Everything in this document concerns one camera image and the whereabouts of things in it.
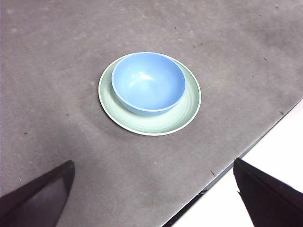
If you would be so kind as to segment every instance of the table surface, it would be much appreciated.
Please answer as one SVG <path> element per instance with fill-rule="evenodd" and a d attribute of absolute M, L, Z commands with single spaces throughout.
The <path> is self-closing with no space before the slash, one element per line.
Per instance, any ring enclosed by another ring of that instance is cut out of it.
<path fill-rule="evenodd" d="M 1 2 L 1 194 L 72 159 L 58 224 L 161 226 L 303 96 L 303 2 Z M 196 118 L 148 137 L 112 122 L 102 71 L 169 55 L 202 91 Z"/>

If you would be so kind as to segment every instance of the bowl rim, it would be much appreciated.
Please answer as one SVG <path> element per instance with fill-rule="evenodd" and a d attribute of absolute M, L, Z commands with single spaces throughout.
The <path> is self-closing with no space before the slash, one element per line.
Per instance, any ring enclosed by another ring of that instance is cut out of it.
<path fill-rule="evenodd" d="M 183 80 L 184 80 L 184 87 L 183 87 L 182 95 L 181 95 L 180 98 L 179 98 L 176 102 L 174 102 L 173 104 L 171 104 L 171 105 L 169 105 L 169 106 L 167 106 L 167 107 L 161 108 L 161 109 L 145 109 L 145 108 L 141 108 L 141 107 L 138 107 L 138 106 L 135 106 L 135 105 L 129 103 L 129 102 L 126 101 L 124 98 L 122 98 L 122 96 L 119 94 L 118 90 L 117 90 L 116 87 L 115 87 L 115 83 L 114 83 L 114 74 L 115 74 L 115 71 L 116 71 L 117 66 L 118 66 L 121 62 L 123 62 L 123 60 L 127 59 L 128 57 L 131 57 L 131 56 L 137 55 L 137 54 L 142 54 L 142 53 L 150 53 L 150 54 L 155 54 L 155 55 L 162 56 L 162 57 L 168 59 L 169 61 L 171 61 L 173 64 L 175 64 L 175 66 L 177 66 L 177 67 L 180 69 L 180 71 L 181 71 L 181 73 L 182 73 L 182 78 L 183 78 Z M 131 53 L 131 54 L 126 55 L 120 62 L 118 62 L 118 64 L 117 64 L 117 65 L 115 66 L 115 68 L 113 69 L 112 75 L 111 75 L 111 84 L 112 84 L 112 87 L 113 87 L 113 89 L 114 89 L 115 94 L 118 96 L 118 98 L 119 98 L 120 100 L 122 100 L 125 104 L 127 104 L 128 106 L 130 106 L 130 107 L 132 107 L 132 108 L 134 108 L 134 109 L 137 109 L 137 110 L 140 110 L 140 111 L 145 111 L 145 112 L 162 112 L 162 111 L 166 111 L 166 110 L 169 110 L 169 109 L 173 108 L 173 107 L 180 101 L 180 99 L 183 97 L 183 95 L 185 94 L 185 90 L 186 90 L 186 78 L 185 78 L 185 75 L 184 75 L 183 70 L 182 70 L 182 69 L 178 66 L 178 64 L 176 64 L 169 56 L 164 55 L 164 54 L 162 54 L 162 53 L 155 53 L 155 52 L 135 52 L 135 53 Z"/>

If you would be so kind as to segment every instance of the blue bowl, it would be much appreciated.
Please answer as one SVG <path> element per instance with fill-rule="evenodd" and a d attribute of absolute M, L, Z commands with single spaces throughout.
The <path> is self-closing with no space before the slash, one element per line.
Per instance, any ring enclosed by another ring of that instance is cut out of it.
<path fill-rule="evenodd" d="M 185 92 L 185 76 L 169 57 L 152 52 L 123 58 L 112 72 L 112 86 L 128 110 L 159 115 L 173 108 Z"/>

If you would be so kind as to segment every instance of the plate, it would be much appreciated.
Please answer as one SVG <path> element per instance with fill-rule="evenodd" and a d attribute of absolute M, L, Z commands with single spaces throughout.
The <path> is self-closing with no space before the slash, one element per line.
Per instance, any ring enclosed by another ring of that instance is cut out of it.
<path fill-rule="evenodd" d="M 122 128 L 147 136 L 168 135 L 187 126 L 198 113 L 201 104 L 200 86 L 193 73 L 181 62 L 168 56 L 185 74 L 185 93 L 178 104 L 168 112 L 157 116 L 140 116 L 130 112 L 120 103 L 111 84 L 113 69 L 126 56 L 111 63 L 99 81 L 99 99 L 107 115 Z"/>

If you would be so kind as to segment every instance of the plate rim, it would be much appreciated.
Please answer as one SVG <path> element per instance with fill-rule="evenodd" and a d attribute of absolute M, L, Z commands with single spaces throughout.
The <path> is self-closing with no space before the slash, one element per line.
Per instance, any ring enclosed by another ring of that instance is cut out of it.
<path fill-rule="evenodd" d="M 102 75 L 101 75 L 101 78 L 100 78 L 99 84 L 98 84 L 98 96 L 99 96 L 99 100 L 100 100 L 100 103 L 101 103 L 101 105 L 102 105 L 102 108 L 104 109 L 104 111 L 106 112 L 106 114 L 110 117 L 110 119 L 112 119 L 112 120 L 113 120 L 116 124 L 118 124 L 120 127 L 124 128 L 124 129 L 126 129 L 126 130 L 128 130 L 128 131 L 131 131 L 131 132 L 133 132 L 133 133 L 140 134 L 140 135 L 144 135 L 144 136 L 164 136 L 164 135 L 169 135 L 169 134 L 172 134 L 172 133 L 174 133 L 174 132 L 177 132 L 177 131 L 179 131 L 179 130 L 185 128 L 186 126 L 188 126 L 188 124 L 191 123 L 192 120 L 195 118 L 195 116 L 198 114 L 198 111 L 199 111 L 199 109 L 200 109 L 201 99 L 202 99 L 202 98 L 201 98 L 201 89 L 200 89 L 199 83 L 198 83 L 196 77 L 194 76 L 194 74 L 193 74 L 193 73 L 192 73 L 184 64 L 182 64 L 182 63 L 179 62 L 178 60 L 176 60 L 176 59 L 174 59 L 174 58 L 172 58 L 172 57 L 170 57 L 170 56 L 167 56 L 167 55 L 165 55 L 165 54 L 162 54 L 162 55 L 164 55 L 164 56 L 166 56 L 166 57 L 168 57 L 168 58 L 174 60 L 174 61 L 177 62 L 178 64 L 182 65 L 186 70 L 188 70 L 188 72 L 189 72 L 190 75 L 194 78 L 194 80 L 195 80 L 195 82 L 196 82 L 196 84 L 197 84 L 197 87 L 198 87 L 198 90 L 199 90 L 199 103 L 198 103 L 198 107 L 197 107 L 195 113 L 193 114 L 193 116 L 192 116 L 185 124 L 183 124 L 182 126 L 176 128 L 176 129 L 174 129 L 174 130 L 170 130 L 170 131 L 167 131 L 167 132 L 160 132 L 160 133 L 150 133 L 150 132 L 142 132 L 142 131 L 138 131 L 138 130 L 131 129 L 131 128 L 129 128 L 129 127 L 123 125 L 123 124 L 120 123 L 119 121 L 117 121 L 117 120 L 115 119 L 115 117 L 113 117 L 113 116 L 109 113 L 109 111 L 108 111 L 107 108 L 105 107 L 105 105 L 104 105 L 104 103 L 103 103 L 103 101 L 102 101 L 102 97 L 101 97 L 101 82 L 102 82 L 102 79 L 103 79 L 105 73 L 107 72 L 107 70 L 108 70 L 113 64 L 115 64 L 117 61 L 119 61 L 119 60 L 121 60 L 121 59 L 123 59 L 123 58 L 125 58 L 126 56 L 131 55 L 131 54 L 134 54 L 134 53 L 130 53 L 130 54 L 124 55 L 124 56 L 122 56 L 122 57 L 120 57 L 120 58 L 114 60 L 112 63 L 110 63 L 110 65 L 107 66 L 107 68 L 103 71 L 103 73 L 102 73 Z"/>

